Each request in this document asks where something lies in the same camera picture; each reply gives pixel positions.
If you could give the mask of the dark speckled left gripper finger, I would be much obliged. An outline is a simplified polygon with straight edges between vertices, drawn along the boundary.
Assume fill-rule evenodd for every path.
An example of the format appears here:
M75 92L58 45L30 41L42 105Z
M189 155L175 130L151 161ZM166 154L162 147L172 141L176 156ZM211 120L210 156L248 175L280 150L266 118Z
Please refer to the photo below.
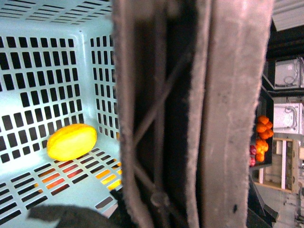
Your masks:
M90 208L74 205L38 205L29 210L28 219L57 222L56 228L132 228L131 223L107 218Z

